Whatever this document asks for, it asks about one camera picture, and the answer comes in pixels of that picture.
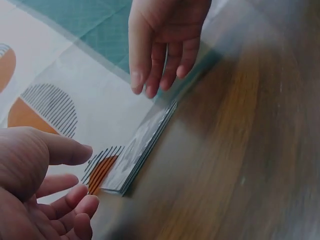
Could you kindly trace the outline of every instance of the black stripe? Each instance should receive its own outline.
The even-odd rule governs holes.
[[[41,87],[40,85],[34,85],[32,86],[31,91],[29,92],[29,94],[27,96],[25,96],[25,100],[27,102],[29,102],[29,100],[31,99],[31,97],[34,97],[33,93],[36,91],[37,88]]]
[[[59,104],[56,106],[55,110],[53,110],[53,111],[51,111],[51,112],[49,113],[49,115],[48,115],[49,121],[52,121],[53,118],[54,118],[58,113],[60,113],[61,111],[64,110],[64,108],[61,110],[61,107],[60,107],[61,105],[62,105],[62,107],[63,107],[64,105],[68,104],[68,101],[70,100],[70,97],[68,97],[67,94],[66,94],[64,97],[65,97],[65,99],[59,102]]]
[[[51,113],[52,111],[54,111],[55,106],[57,105],[57,103],[60,102],[60,99],[63,95],[67,95],[64,91],[60,90],[59,94],[57,94],[54,99],[52,100],[52,107],[50,108],[49,106],[47,106],[44,110],[43,110],[43,116],[46,118],[48,113]]]
[[[38,108],[46,101],[48,95],[52,92],[53,88],[54,86],[51,85],[42,92],[41,97],[34,103],[34,109],[38,111]]]
[[[114,152],[117,150],[117,148],[118,148],[118,146],[116,146],[116,147],[113,149],[113,151],[112,151],[112,148],[110,148],[110,150],[109,150],[107,153],[106,153],[106,151],[104,152],[105,154],[103,154],[103,155],[99,158],[99,160],[98,160],[97,163],[95,164],[94,168],[89,172],[89,175],[87,175],[85,181],[83,181],[85,185],[88,185],[88,184],[89,184],[90,175],[92,174],[93,170],[98,166],[98,164],[102,163],[105,158],[110,158],[110,157],[114,156]]]
[[[62,126],[63,126],[64,124],[67,124],[67,123],[66,123],[67,121],[70,121],[70,119],[71,119],[74,115],[76,115],[76,109],[75,109],[74,106],[72,107],[72,111],[70,110],[69,113],[70,113],[70,114],[64,119],[64,121],[60,124],[60,126],[57,127],[59,130],[62,128]]]
[[[43,84],[43,85],[39,85],[39,88],[37,88],[32,96],[30,97],[30,99],[28,100],[29,104],[31,106],[34,106],[34,101],[36,101],[36,99],[39,98],[39,96],[43,93],[43,91],[45,91],[46,89],[48,88],[48,85],[47,84]]]
[[[24,98],[32,88],[33,88],[33,86],[32,86],[32,87],[28,87],[28,88],[21,94],[21,97]]]
[[[76,132],[74,132],[69,138],[72,139]]]
[[[38,111],[42,116],[43,110],[51,105],[50,103],[52,102],[53,97],[55,96],[55,94],[57,94],[58,91],[60,91],[59,88],[55,88],[53,91],[51,91],[51,93],[46,97],[46,100],[43,101],[43,104],[39,107]]]
[[[52,120],[52,122],[54,122],[53,124],[56,125],[59,121],[61,121],[61,119],[63,119],[65,115],[68,114],[68,111],[70,110],[70,108],[72,109],[73,107],[74,107],[73,102],[72,100],[70,100],[70,102],[67,103],[67,105],[63,108],[63,110],[57,112],[58,114]]]
[[[90,176],[90,173],[93,171],[93,169],[95,169],[96,165],[99,163],[99,159],[100,159],[101,155],[103,155],[104,152],[106,152],[107,150],[108,149],[106,149],[105,151],[101,151],[99,153],[99,155],[96,157],[95,161],[92,162],[91,166],[86,170],[86,172],[85,172],[84,176],[82,177],[81,181],[84,181],[84,179],[87,179],[88,178],[87,175]]]
[[[45,93],[47,92],[49,87],[50,87],[50,85],[44,85],[43,88],[39,88],[37,90],[37,92],[34,93],[34,98],[31,99],[29,102],[29,104],[31,106],[33,106],[33,108],[35,107],[35,103],[37,103],[39,101],[39,99],[42,98],[43,95],[45,95]]]
[[[65,136],[70,135],[71,130],[74,128],[74,126],[78,123],[77,121],[77,116],[75,116],[72,120],[72,122],[70,122],[70,124],[68,125],[68,127],[65,130],[61,130],[62,134]]]
[[[71,124],[76,118],[77,118],[76,112],[74,112],[71,116],[68,116],[67,122],[64,121],[64,123],[59,128],[60,132],[62,133],[63,131],[65,131],[65,129],[68,128],[69,124]]]
[[[97,155],[94,155],[94,157],[88,161],[88,164],[86,165],[84,172],[86,172],[86,170],[88,169],[89,166],[91,166],[91,164],[95,161]]]
[[[114,159],[114,158],[116,158],[118,155],[119,155],[119,151],[121,150],[121,147],[117,150],[117,152],[115,152],[115,153],[112,153],[110,156],[109,156],[109,158],[111,158],[112,160]],[[104,172],[102,171],[102,169],[100,169],[100,171],[97,173],[97,175],[96,175],[96,179],[99,179],[101,176],[102,176],[102,174],[103,174]]]
[[[75,130],[77,129],[77,126],[76,126],[77,123],[78,123],[78,120],[75,122],[75,124],[74,124],[75,126],[73,128],[71,128],[70,133],[66,134],[67,138],[70,138],[71,135],[75,134]]]

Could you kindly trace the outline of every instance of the palm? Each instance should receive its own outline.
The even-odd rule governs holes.
[[[139,19],[135,14],[136,9],[139,9],[137,12],[141,13],[146,25],[153,32],[151,70],[146,80],[146,94],[153,98],[159,87],[167,91],[176,77],[183,79],[194,66],[200,47],[202,26],[211,0],[134,0],[133,3],[132,24],[138,24],[138,21],[134,20]],[[139,55],[139,52],[133,49],[132,62],[135,61],[135,55]],[[142,86],[133,88],[137,94],[141,90]]]
[[[7,217],[12,218],[12,221],[8,220],[14,223],[11,228],[17,229],[14,236],[8,236],[16,240],[90,240],[92,238],[90,218],[97,210],[98,199],[94,196],[86,196],[88,189],[79,185],[50,205],[39,204],[37,198],[55,192],[58,190],[56,186],[59,185],[62,191],[76,184],[72,175],[49,178],[55,180],[50,181],[52,188],[45,186],[45,180],[44,186],[41,186],[37,194],[25,203],[8,192],[1,195],[5,196],[6,201],[10,203],[7,206],[7,211],[10,212]]]

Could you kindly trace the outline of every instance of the fingernail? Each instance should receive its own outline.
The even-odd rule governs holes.
[[[134,71],[131,73],[131,88],[136,89],[143,84],[142,74],[140,72]]]
[[[88,151],[90,151],[90,152],[93,151],[92,146],[85,145],[85,144],[83,144],[83,146],[84,146]]]

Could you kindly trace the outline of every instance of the orange semicircle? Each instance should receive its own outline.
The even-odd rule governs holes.
[[[43,132],[58,134],[46,121],[32,110],[20,97],[12,105],[8,115],[8,128],[28,126]]]
[[[0,93],[10,82],[16,69],[16,54],[9,48],[0,56]]]

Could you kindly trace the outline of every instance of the finger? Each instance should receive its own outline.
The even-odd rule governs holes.
[[[80,213],[75,216],[73,231],[82,240],[91,240],[93,236],[88,214]]]
[[[163,74],[167,53],[167,44],[154,43],[152,46],[152,68],[146,81],[145,93],[148,98],[154,98],[158,92],[160,80]]]
[[[74,218],[74,228],[62,240],[91,240],[93,231],[90,224],[90,217],[85,213],[80,213]]]
[[[181,63],[176,71],[178,78],[183,79],[194,67],[200,47],[200,37],[183,42]]]
[[[167,91],[172,86],[177,77],[177,68],[181,62],[183,54],[182,43],[168,44],[168,56],[165,64],[163,77],[160,81],[162,90]]]
[[[35,194],[36,198],[42,198],[70,189],[77,185],[78,182],[78,178],[73,174],[57,174],[46,176]]]
[[[47,145],[50,165],[79,165],[85,163],[92,155],[90,146],[56,134],[39,131],[38,135]]]
[[[69,232],[75,225],[75,217],[79,214],[87,214],[91,219],[96,213],[99,205],[99,199],[94,195],[86,195],[75,209],[63,216],[60,221],[65,227],[65,230]]]
[[[78,185],[65,196],[54,201],[50,206],[54,209],[55,216],[51,220],[60,219],[68,213],[74,211],[81,200],[87,195],[88,188],[85,185]]]
[[[140,94],[151,71],[153,30],[137,9],[137,2],[133,1],[130,11],[128,40],[131,88],[135,94]]]

